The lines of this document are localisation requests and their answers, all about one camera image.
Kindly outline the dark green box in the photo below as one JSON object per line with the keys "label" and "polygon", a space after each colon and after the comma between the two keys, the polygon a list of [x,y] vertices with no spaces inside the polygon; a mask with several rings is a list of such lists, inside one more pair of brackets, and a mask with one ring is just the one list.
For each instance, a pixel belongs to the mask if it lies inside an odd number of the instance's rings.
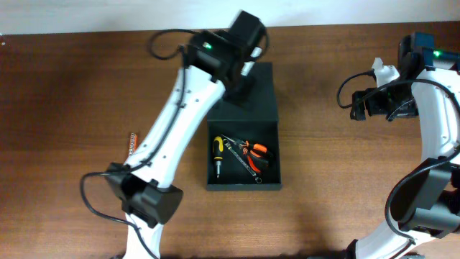
{"label": "dark green box", "polygon": [[[218,101],[206,117],[208,130],[207,191],[279,191],[282,188],[278,112],[271,63],[255,64],[247,76],[253,85],[243,88],[234,98]],[[257,175],[261,182],[234,156],[241,149],[224,147],[220,173],[213,161],[212,142],[226,135],[267,147],[274,155],[269,165]]]}

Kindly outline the yellow black screwdriver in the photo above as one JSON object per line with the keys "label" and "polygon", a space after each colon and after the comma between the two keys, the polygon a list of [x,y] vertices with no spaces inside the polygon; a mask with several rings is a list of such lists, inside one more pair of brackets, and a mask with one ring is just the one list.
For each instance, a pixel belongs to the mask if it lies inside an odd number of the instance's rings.
{"label": "yellow black screwdriver", "polygon": [[220,136],[216,136],[212,143],[213,163],[216,169],[216,177],[220,178],[221,164],[223,160],[224,144]]}

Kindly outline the orange black long-nose pliers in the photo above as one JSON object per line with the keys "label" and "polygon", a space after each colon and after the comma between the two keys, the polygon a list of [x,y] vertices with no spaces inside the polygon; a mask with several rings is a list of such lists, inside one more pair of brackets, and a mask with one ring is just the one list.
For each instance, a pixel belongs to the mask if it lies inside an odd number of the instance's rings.
{"label": "orange black long-nose pliers", "polygon": [[250,142],[248,140],[240,140],[237,138],[230,138],[225,135],[223,137],[230,141],[232,144],[235,144],[239,150],[241,150],[243,156],[247,159],[248,154],[252,153],[254,155],[261,155],[268,159],[268,161],[271,163],[272,160],[274,159],[274,155],[272,152],[269,151],[269,149],[259,143],[255,142]]}

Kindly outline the small red cutting pliers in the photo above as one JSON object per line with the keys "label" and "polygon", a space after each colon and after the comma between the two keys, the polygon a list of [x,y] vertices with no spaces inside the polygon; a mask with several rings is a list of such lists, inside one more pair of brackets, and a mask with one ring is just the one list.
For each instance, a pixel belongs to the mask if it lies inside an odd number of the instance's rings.
{"label": "small red cutting pliers", "polygon": [[250,168],[256,173],[262,173],[270,165],[270,162],[268,161],[268,159],[266,159],[265,157],[261,155],[254,155],[252,153],[248,154],[247,160],[249,162]]}

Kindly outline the silver ratchet wrench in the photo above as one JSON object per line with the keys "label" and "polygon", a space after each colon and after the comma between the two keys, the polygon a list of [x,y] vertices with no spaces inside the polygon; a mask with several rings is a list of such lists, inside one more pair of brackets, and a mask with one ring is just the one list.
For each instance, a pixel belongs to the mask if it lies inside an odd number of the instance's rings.
{"label": "silver ratchet wrench", "polygon": [[243,158],[238,155],[238,153],[231,146],[230,142],[228,140],[223,140],[223,144],[227,147],[231,154],[248,170],[256,183],[261,184],[262,179],[257,175],[255,171],[250,168],[250,166],[243,160]]}

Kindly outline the orange socket bit rail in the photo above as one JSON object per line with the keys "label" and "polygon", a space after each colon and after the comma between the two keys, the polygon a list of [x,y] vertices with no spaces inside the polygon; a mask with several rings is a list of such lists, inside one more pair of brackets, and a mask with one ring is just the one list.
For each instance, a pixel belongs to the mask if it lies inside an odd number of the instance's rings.
{"label": "orange socket bit rail", "polygon": [[137,149],[137,139],[138,136],[136,133],[131,132],[129,136],[129,149],[128,149],[128,156],[131,156],[134,154],[134,152]]}

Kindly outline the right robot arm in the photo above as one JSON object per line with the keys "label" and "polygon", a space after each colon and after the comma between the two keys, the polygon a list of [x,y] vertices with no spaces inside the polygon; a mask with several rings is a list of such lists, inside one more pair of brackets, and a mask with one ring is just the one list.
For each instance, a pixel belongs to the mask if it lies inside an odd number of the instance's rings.
{"label": "right robot arm", "polygon": [[459,233],[459,54],[439,50],[431,34],[401,39],[397,65],[376,58],[368,76],[376,87],[355,91],[351,119],[418,117],[421,163],[391,190],[385,220],[353,240],[342,258],[410,258],[419,245]]}

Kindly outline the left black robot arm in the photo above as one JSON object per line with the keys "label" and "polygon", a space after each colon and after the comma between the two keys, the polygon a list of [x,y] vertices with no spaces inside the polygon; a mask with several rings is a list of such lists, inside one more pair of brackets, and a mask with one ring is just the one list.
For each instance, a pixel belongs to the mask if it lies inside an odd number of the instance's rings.
{"label": "left black robot arm", "polygon": [[129,227],[125,258],[160,257],[163,227],[183,197],[172,185],[183,152],[208,111],[262,56],[266,34],[259,18],[241,11],[228,30],[194,32],[179,47],[183,64],[159,117],[134,153],[105,172]]}

